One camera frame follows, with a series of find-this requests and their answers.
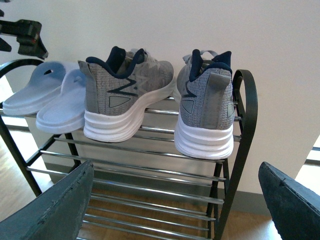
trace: sneaker logo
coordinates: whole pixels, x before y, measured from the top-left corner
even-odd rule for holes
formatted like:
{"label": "sneaker logo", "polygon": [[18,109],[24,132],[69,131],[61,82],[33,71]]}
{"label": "sneaker logo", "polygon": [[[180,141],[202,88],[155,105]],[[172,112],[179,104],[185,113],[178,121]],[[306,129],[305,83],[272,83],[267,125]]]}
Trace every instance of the sneaker logo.
{"label": "sneaker logo", "polygon": [[128,102],[131,98],[125,96],[109,96],[109,108],[115,108]]}
{"label": "sneaker logo", "polygon": [[189,114],[192,114],[192,111],[194,109],[195,101],[193,100],[182,100],[181,106],[186,110]]}
{"label": "sneaker logo", "polygon": [[121,86],[121,87],[118,87],[118,88],[116,88],[116,89],[110,90],[110,91],[108,91],[108,93],[121,94],[121,95],[138,97],[138,94],[136,94],[136,93],[127,92],[127,91],[122,91],[123,89],[128,88],[128,87],[130,87],[130,86],[132,86],[132,85],[135,85],[135,84],[137,83],[137,81],[132,80],[132,79],[130,79],[130,78],[126,78],[126,80],[129,81],[128,84],[126,84],[126,85],[124,85],[124,86]]}

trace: gray sneaker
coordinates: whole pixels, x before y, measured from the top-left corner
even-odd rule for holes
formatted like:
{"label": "gray sneaker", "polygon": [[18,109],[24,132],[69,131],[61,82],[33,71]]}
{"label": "gray sneaker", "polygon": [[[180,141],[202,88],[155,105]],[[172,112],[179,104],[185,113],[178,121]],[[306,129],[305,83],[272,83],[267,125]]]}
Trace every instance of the gray sneaker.
{"label": "gray sneaker", "polygon": [[126,52],[113,47],[106,62],[79,61],[86,75],[84,135],[102,142],[122,142],[139,129],[145,108],[173,91],[174,69],[142,48]]}
{"label": "gray sneaker", "polygon": [[[210,52],[212,60],[202,59]],[[184,155],[224,159],[234,147],[235,108],[232,96],[231,52],[193,50],[177,77],[174,99],[180,104],[174,143]]]}

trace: white slide sandal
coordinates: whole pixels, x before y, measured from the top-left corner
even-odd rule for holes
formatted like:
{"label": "white slide sandal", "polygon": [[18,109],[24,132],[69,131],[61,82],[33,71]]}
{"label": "white slide sandal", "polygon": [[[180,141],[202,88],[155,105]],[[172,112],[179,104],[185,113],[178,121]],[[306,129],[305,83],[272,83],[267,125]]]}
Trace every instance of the white slide sandal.
{"label": "white slide sandal", "polygon": [[65,134],[85,125],[86,76],[75,69],[68,72],[61,93],[36,115],[36,126],[50,134]]}
{"label": "white slide sandal", "polygon": [[37,113],[60,94],[66,73],[73,69],[79,69],[76,62],[41,63],[34,69],[28,84],[3,102],[3,112],[12,116]]}

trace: metal shoe rack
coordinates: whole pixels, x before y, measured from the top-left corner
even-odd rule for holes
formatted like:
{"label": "metal shoe rack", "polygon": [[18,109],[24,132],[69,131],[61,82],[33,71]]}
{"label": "metal shoe rack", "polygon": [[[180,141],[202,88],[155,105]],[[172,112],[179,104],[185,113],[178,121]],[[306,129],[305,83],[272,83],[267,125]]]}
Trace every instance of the metal shoe rack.
{"label": "metal shoe rack", "polygon": [[[8,62],[0,66],[0,77],[18,67],[26,65],[37,66],[40,63],[42,63],[42,61],[36,59],[20,59]],[[245,88],[245,90],[241,90],[245,92],[245,104],[240,93],[242,83],[244,83]],[[176,206],[161,205],[152,201],[143,202],[116,195],[92,192],[90,201],[104,202],[104,207],[96,207],[90,204],[82,227],[94,225],[99,228],[124,231],[126,234],[136,235],[134,239],[220,240],[245,167],[257,123],[258,99],[256,85],[252,74],[248,70],[237,70],[235,72],[233,78],[233,99],[237,113],[234,123],[234,133],[236,129],[238,129],[240,134],[234,135],[235,144],[234,154],[232,156],[235,156],[235,159],[232,159],[232,163],[234,164],[231,174],[229,174],[228,159],[196,159],[184,156],[175,151],[172,153],[166,152],[166,149],[161,146],[163,144],[174,144],[174,130],[156,126],[142,125],[138,133],[133,137],[133,141],[154,142],[154,145],[159,146],[161,149],[126,147],[118,143],[102,143],[89,139],[77,140],[74,139],[73,133],[67,133],[50,137],[29,159],[22,157],[2,117],[0,117],[0,134],[36,196],[40,195],[42,191],[33,177],[32,172],[63,177],[84,161],[91,159],[93,164],[96,164],[94,178],[95,188],[112,190],[114,192],[127,192],[130,194],[137,192],[140,195],[171,199],[179,203],[187,202],[192,205],[202,206],[202,209],[206,209],[205,211],[185,209]],[[173,98],[169,97],[164,101],[172,100]],[[148,108],[145,111],[150,115],[154,115],[156,118],[159,115],[165,118],[176,118],[178,116],[176,110]],[[52,145],[61,142],[68,145],[70,154],[49,151]],[[106,152],[105,159],[81,156],[78,150],[79,147],[83,145],[90,146],[90,148],[103,149],[103,151]],[[111,157],[108,156],[108,151],[110,150],[120,152],[129,151],[130,154],[133,155],[134,153],[139,153],[140,155],[149,156],[150,159],[156,156],[157,158],[170,158],[170,161],[196,161],[196,164],[199,164],[199,166],[205,164],[206,168],[209,164],[212,171],[211,174],[199,174],[194,173],[192,169],[190,171],[172,170],[170,166],[166,168],[165,164],[162,168],[155,168],[148,165],[135,164],[134,161],[132,161],[132,164],[122,163],[113,161]],[[50,169],[34,169],[31,167],[40,156],[46,155],[63,158],[65,161],[72,161],[73,167],[66,172]],[[120,176],[118,179],[123,180],[117,181],[109,179],[108,177],[110,175]],[[141,184],[136,183],[136,181],[131,180],[131,178],[140,179],[139,183]],[[119,212],[117,208],[109,209],[109,206],[114,205],[127,206],[129,210],[135,211]],[[111,213],[112,216],[123,216],[125,220],[119,220],[116,217],[106,217],[105,214],[102,214],[106,212]],[[156,217],[147,217],[145,215],[146,212],[152,212],[153,216]],[[164,220],[163,218],[158,219],[157,216],[160,214],[168,215],[169,220]],[[188,223],[175,222],[174,220],[177,219],[177,217],[183,220],[192,219],[200,223],[191,225]],[[145,222],[145,225],[137,224],[137,220],[142,220]],[[189,234],[189,230],[196,230],[197,235]]]}

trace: heel pull tab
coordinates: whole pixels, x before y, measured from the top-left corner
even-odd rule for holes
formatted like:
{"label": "heel pull tab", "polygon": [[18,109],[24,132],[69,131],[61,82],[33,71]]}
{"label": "heel pull tab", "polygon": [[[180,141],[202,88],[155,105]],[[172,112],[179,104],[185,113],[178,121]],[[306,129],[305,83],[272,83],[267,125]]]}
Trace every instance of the heel pull tab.
{"label": "heel pull tab", "polygon": [[85,86],[85,109],[91,113],[99,113],[97,100],[97,84],[94,76],[89,69],[89,63],[78,61],[80,71],[86,77]]}
{"label": "heel pull tab", "polygon": [[229,83],[230,76],[210,73],[203,100],[201,128],[217,129],[225,90]]}

